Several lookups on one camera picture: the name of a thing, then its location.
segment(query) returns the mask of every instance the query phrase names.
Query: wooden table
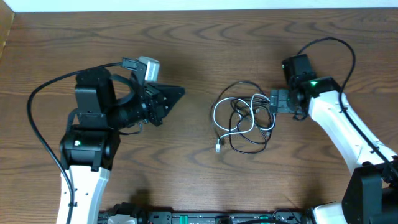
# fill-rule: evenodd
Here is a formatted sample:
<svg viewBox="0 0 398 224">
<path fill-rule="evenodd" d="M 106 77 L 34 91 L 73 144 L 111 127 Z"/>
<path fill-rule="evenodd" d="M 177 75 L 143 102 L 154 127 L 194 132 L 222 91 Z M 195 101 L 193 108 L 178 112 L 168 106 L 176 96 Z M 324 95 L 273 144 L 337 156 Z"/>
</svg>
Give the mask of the wooden table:
<svg viewBox="0 0 398 224">
<path fill-rule="evenodd" d="M 210 105 L 236 80 L 252 80 L 266 92 L 285 87 L 283 59 L 311 40 L 338 37 L 357 54 L 345 91 L 350 103 L 397 150 L 397 28 L 397 9 L 17 14 L 0 63 L 0 223 L 57 217 L 60 173 L 28 123 L 30 92 L 65 73 L 140 55 L 161 62 L 159 82 L 184 86 L 187 94 L 162 126 L 121 138 L 102 209 L 136 202 L 263 211 L 341 200 L 349 172 L 318 124 L 281 115 L 265 152 L 246 156 L 226 146 L 217 155 Z M 319 77 L 344 80 L 351 65 L 344 46 L 329 42 L 307 53 Z M 76 107 L 74 86 L 73 78 L 58 82 L 34 101 L 37 125 L 57 154 Z"/>
</svg>

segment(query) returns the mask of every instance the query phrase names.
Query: white panel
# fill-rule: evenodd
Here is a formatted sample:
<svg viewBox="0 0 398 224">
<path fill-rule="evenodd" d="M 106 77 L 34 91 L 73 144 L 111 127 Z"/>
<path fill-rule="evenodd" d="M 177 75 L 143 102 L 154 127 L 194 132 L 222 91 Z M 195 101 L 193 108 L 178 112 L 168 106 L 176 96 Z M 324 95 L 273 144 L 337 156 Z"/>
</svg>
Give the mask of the white panel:
<svg viewBox="0 0 398 224">
<path fill-rule="evenodd" d="M 4 0 L 14 12 L 398 7 L 397 0 Z"/>
</svg>

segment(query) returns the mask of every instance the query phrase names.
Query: cable bundle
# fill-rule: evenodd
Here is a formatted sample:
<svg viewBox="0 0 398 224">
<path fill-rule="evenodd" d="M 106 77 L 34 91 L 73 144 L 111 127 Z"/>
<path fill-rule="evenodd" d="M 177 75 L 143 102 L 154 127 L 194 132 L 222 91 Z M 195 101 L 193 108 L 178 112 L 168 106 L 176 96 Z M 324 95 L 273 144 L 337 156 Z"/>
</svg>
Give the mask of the cable bundle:
<svg viewBox="0 0 398 224">
<path fill-rule="evenodd" d="M 249 84 L 257 88 L 257 90 L 260 93 L 253 94 L 252 96 L 244 96 L 244 97 L 226 97 L 221 100 L 221 97 L 223 94 L 230 89 L 231 87 L 238 85 L 238 84 Z M 233 112 L 231 113 L 229 117 L 229 127 L 225 128 L 222 127 L 216 120 L 216 112 L 217 112 L 217 107 L 224 101 L 229 101 L 231 108 Z M 270 99 L 266 96 L 266 94 L 260 89 L 260 87 L 250 81 L 238 81 L 232 83 L 230 86 L 225 88 L 221 94 L 217 97 L 217 100 L 213 103 L 211 106 L 211 112 L 212 112 L 212 124 L 214 131 L 217 135 L 217 143 L 216 143 L 216 152 L 221 151 L 221 145 L 224 144 L 223 138 L 229 136 L 229 145 L 233 150 L 236 152 L 242 153 L 242 154 L 256 154 L 259 152 L 262 152 L 263 150 L 266 149 L 267 142 L 271 138 L 272 134 L 272 129 L 275 127 L 275 114 L 271 114 L 269 112 L 269 103 Z M 268 114 L 268 124 L 266 126 L 259 124 L 258 120 L 254 116 L 256 113 L 260 112 L 260 110 L 265 110 Z M 233 116 L 238 115 L 239 116 L 239 121 L 236 124 L 232 124 Z M 247 120 L 251 123 L 251 127 L 247 130 L 240 130 L 240 125 L 242 124 L 242 121 Z M 217 131 L 217 127 L 227 131 L 227 133 L 220 135 Z M 249 139 L 246 137 L 244 134 L 251 132 L 254 127 L 256 127 L 259 132 L 261 133 L 262 137 L 264 138 L 264 141 L 262 142 L 257 142 Z M 234 147 L 232 143 L 231 136 L 234 134 L 240 135 L 243 139 L 246 141 L 250 142 L 251 144 L 256 144 L 256 145 L 264 145 L 260 150 L 257 151 L 241 151 Z"/>
</svg>

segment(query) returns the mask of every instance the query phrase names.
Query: wooden tabletop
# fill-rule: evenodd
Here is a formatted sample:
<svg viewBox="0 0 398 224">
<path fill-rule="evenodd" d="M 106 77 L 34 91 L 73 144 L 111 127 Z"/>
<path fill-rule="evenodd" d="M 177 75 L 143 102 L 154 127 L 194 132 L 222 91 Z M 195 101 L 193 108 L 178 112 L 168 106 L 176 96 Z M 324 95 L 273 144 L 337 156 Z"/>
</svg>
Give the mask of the wooden tabletop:
<svg viewBox="0 0 398 224">
<path fill-rule="evenodd" d="M 142 134 L 121 137 L 102 209 L 136 202 L 263 211 L 341 200 L 348 168 L 311 119 L 278 116 L 266 151 L 247 156 L 229 146 L 214 152 L 208 116 L 233 81 L 252 80 L 266 93 L 285 88 L 281 61 L 326 36 L 355 49 L 357 66 L 345 92 L 371 130 L 398 151 L 397 9 L 16 14 L 0 62 L 0 223 L 55 223 L 58 213 L 60 172 L 28 123 L 30 92 L 65 73 L 141 55 L 161 62 L 160 83 L 187 93 L 162 126 L 147 124 Z M 351 65 L 344 46 L 328 42 L 307 53 L 319 77 L 344 80 Z M 63 80 L 34 100 L 34 118 L 57 155 L 76 107 L 74 86 L 73 78 Z M 127 88 L 117 84 L 116 91 L 122 96 Z"/>
</svg>

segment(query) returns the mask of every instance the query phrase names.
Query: white cable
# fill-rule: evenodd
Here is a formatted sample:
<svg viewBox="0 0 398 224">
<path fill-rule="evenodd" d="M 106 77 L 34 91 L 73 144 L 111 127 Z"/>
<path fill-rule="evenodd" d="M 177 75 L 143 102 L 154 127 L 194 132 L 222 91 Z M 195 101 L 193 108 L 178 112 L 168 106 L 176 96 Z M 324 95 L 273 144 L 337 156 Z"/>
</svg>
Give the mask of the white cable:
<svg viewBox="0 0 398 224">
<path fill-rule="evenodd" d="M 266 100 L 270 101 L 270 100 L 268 99 L 268 97 L 266 97 L 266 96 L 264 96 L 264 95 L 262 95 L 262 94 L 256 93 L 256 94 L 254 94 L 254 95 L 251 97 L 250 106 L 249 106 L 244 100 L 239 99 L 239 98 L 236 98 L 236 97 L 227 97 L 227 98 L 224 98 L 224 99 L 220 100 L 219 102 L 217 102 L 217 104 L 216 104 L 215 107 L 214 107 L 214 111 L 213 111 L 213 121 L 215 122 L 215 124 L 216 124 L 218 127 L 220 127 L 221 129 L 224 129 L 225 131 L 229 131 L 229 129 L 226 129 L 226 128 L 223 128 L 222 126 L 220 126 L 220 125 L 217 123 L 217 121 L 216 121 L 216 116 L 215 116 L 217 106 L 218 106 L 222 101 L 224 101 L 224 100 L 234 100 L 234 99 L 238 99 L 239 101 L 242 101 L 243 103 L 246 104 L 246 106 L 249 107 L 249 109 L 250 109 L 250 114 L 251 114 L 251 117 L 252 117 L 251 127 L 250 127 L 248 130 L 246 130 L 246 131 L 237 131 L 237 132 L 233 132 L 233 133 L 226 133 L 226 134 L 223 134 L 222 136 L 220 136 L 220 137 L 217 139 L 217 145 L 220 145 L 220 139 L 222 139 L 223 137 L 226 137 L 226 136 L 229 136 L 229 135 L 232 135 L 232 134 L 244 134 L 244 133 L 248 133 L 248 132 L 250 132 L 251 130 L 253 130 L 254 123 L 255 123 L 254 112 L 253 112 L 253 99 L 254 99 L 255 96 L 261 96 L 261 97 L 265 98 Z M 275 126 L 275 115 L 274 115 L 274 114 L 273 114 L 273 119 L 274 119 L 274 122 L 273 122 L 271 128 L 267 128 L 267 129 L 264 129 L 264 130 L 271 130 L 271 129 Z"/>
</svg>

